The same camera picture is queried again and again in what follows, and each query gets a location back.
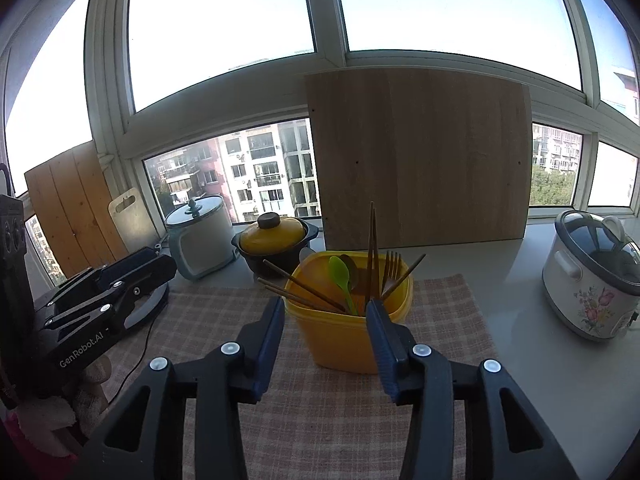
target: pot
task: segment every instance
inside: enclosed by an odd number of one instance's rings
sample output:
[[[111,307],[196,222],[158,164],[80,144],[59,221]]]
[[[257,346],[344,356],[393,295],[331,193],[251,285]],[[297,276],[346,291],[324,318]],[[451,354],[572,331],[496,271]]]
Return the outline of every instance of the pot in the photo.
[[[236,259],[231,219],[220,195],[190,199],[166,218],[169,250],[188,280],[221,269]]]
[[[277,213],[263,213],[257,222],[236,234],[231,243],[249,268],[262,278],[282,276],[266,266],[263,260],[286,270],[289,274],[300,262],[300,249],[318,236],[319,229],[300,218],[280,218]]]
[[[640,249],[617,217],[565,211],[556,218],[542,280],[551,307],[571,330],[609,340],[629,326],[638,306]]]

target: pink flower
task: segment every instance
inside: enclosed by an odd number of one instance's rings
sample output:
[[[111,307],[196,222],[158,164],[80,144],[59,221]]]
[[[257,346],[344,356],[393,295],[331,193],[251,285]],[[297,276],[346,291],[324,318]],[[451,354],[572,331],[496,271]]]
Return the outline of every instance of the pink flower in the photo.
[[[587,315],[589,321],[598,319],[598,311],[595,308],[585,308],[584,313]]]
[[[598,298],[598,303],[600,304],[600,306],[607,306],[609,303],[611,303],[611,300],[613,300],[614,296],[615,294],[612,290],[603,287],[602,294]]]

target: fork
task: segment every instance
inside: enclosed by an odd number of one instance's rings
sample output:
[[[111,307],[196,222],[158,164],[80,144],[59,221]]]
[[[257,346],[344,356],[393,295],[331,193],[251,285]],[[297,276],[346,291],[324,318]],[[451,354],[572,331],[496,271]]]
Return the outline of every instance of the fork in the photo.
[[[382,275],[382,293],[385,293],[386,282],[389,281],[390,288],[393,283],[400,277],[400,253],[387,251],[385,256],[385,270]]]

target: cutting board handle hole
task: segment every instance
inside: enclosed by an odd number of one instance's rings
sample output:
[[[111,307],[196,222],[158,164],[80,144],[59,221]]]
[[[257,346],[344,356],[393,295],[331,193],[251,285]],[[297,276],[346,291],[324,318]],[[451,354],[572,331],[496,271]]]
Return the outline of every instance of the cutting board handle hole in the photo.
[[[127,196],[122,202],[116,206],[116,213],[122,213],[127,207],[136,201],[136,196]]]

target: brown wood panel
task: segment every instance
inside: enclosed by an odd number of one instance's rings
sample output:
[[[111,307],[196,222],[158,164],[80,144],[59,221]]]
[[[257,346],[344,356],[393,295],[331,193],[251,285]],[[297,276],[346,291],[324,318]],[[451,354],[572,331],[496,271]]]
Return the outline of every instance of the brown wood panel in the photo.
[[[40,227],[60,269],[68,278],[85,270],[89,267],[89,262],[66,219],[49,165],[41,164],[27,171],[24,178]]]
[[[98,223],[100,232],[104,237],[111,253],[116,260],[120,260],[129,253],[125,247],[118,230],[109,215],[111,194],[104,179],[104,174],[98,161],[98,153],[92,140],[73,148],[76,168],[84,189],[84,194],[89,201],[89,206]]]
[[[92,267],[115,261],[98,222],[84,193],[72,150],[67,150],[49,161],[53,182],[69,225],[76,234],[84,256]]]
[[[306,77],[327,248],[521,238],[531,176],[525,86],[421,68]]]

